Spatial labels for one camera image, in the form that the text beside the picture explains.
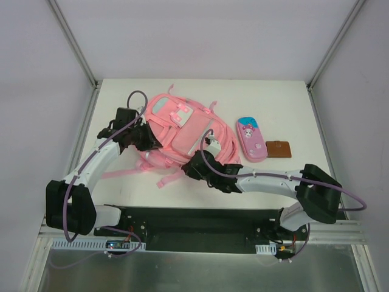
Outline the pink student backpack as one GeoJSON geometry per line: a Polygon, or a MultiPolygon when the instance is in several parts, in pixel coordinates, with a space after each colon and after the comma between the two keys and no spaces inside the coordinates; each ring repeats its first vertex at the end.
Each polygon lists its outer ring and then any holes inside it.
{"type": "Polygon", "coordinates": [[[157,169],[173,169],[174,173],[163,177],[159,188],[181,178],[181,167],[188,163],[200,149],[201,139],[209,129],[221,144],[221,152],[215,158],[221,164],[238,164],[239,143],[233,130],[214,113],[215,102],[205,106],[195,100],[173,96],[169,92],[159,94],[148,101],[145,119],[155,137],[161,143],[157,150],[138,151],[140,159],[129,170],[117,170],[103,174],[104,179],[134,175],[157,169]]]}

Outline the pink cartoon pencil case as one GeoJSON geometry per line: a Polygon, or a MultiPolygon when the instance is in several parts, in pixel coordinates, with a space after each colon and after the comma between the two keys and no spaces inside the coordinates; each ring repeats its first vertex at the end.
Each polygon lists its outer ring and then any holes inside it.
{"type": "Polygon", "coordinates": [[[267,148],[257,121],[250,116],[236,122],[236,130],[243,153],[250,162],[261,162],[267,158],[267,148]]]}

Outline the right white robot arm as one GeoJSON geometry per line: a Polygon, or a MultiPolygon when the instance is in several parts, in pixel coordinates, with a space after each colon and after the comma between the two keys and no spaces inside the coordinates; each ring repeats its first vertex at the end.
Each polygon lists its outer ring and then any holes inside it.
{"type": "Polygon", "coordinates": [[[274,234],[280,240],[289,239],[308,223],[337,221],[341,185],[314,164],[306,164],[303,170],[268,173],[241,164],[221,164],[209,151],[198,150],[181,169],[223,193],[263,192],[297,200],[278,211],[274,234]]]}

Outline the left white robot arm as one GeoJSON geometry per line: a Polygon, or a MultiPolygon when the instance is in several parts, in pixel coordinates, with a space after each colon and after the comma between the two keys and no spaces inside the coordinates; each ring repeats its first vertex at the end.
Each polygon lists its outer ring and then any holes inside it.
{"type": "Polygon", "coordinates": [[[128,231],[128,221],[118,207],[95,205],[92,193],[107,168],[129,146],[138,150],[161,147],[145,119],[145,110],[118,108],[116,117],[97,135],[87,157],[63,179],[51,180],[46,186],[46,224],[70,235],[88,235],[96,228],[107,226],[116,237],[128,231]]]}

